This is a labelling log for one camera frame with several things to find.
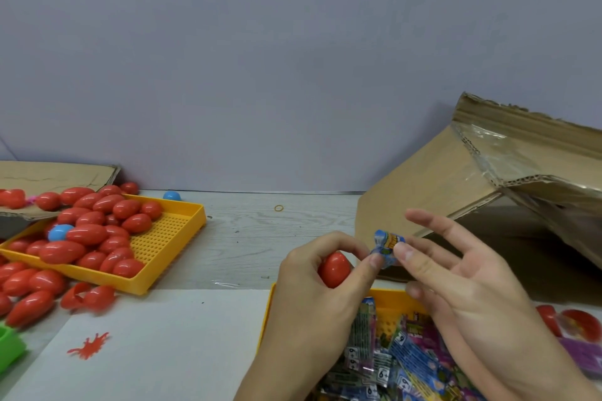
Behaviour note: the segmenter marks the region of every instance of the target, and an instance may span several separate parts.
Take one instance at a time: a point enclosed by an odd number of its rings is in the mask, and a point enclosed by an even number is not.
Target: red splat toy
[[[90,342],[90,338],[86,338],[86,341],[84,341],[83,347],[76,347],[75,349],[69,349],[67,351],[67,353],[76,353],[79,356],[79,359],[87,360],[92,355],[94,355],[95,353],[98,353],[101,350],[103,344],[105,343],[105,341],[108,338],[109,338],[108,332],[101,336],[98,336],[98,333],[96,333],[96,336],[94,337],[94,340],[92,342]]]

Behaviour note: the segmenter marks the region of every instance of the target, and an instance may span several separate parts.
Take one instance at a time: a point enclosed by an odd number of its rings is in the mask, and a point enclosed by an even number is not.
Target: green plastic toy
[[[25,353],[26,346],[17,332],[7,326],[0,325],[0,374],[13,361]]]

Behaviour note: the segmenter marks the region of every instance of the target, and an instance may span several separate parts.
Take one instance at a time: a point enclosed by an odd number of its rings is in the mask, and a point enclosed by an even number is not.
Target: cardboard box
[[[441,241],[406,221],[407,208],[468,227],[534,299],[602,302],[600,130],[464,93],[449,126],[360,197],[356,237],[368,247],[378,229]],[[400,267],[381,277],[410,279]]]
[[[70,187],[100,189],[111,184],[120,168],[115,165],[82,163],[0,161],[0,189],[23,189],[27,197],[44,192],[61,193]],[[38,221],[58,213],[42,211],[37,206],[11,210],[0,206],[0,216]]]

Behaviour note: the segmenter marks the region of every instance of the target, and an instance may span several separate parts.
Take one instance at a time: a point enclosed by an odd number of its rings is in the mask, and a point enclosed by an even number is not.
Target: hand
[[[335,289],[317,270],[335,251],[361,262]],[[359,305],[384,262],[357,239],[333,232],[291,251],[278,282],[261,346],[235,401],[304,399],[342,354]]]
[[[462,253],[413,237],[394,248],[418,280],[406,291],[423,303],[452,357],[487,399],[600,399],[500,255],[446,217],[408,210],[406,218]]]

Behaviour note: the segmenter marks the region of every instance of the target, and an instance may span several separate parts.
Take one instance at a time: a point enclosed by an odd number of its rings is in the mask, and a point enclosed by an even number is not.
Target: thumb
[[[443,268],[428,255],[407,243],[399,242],[393,253],[402,266],[420,283],[446,300],[450,306],[460,306],[470,290],[470,281]]]
[[[337,290],[348,297],[351,302],[359,304],[368,295],[372,283],[384,263],[385,259],[380,253],[367,256],[351,271],[347,279],[337,287]]]

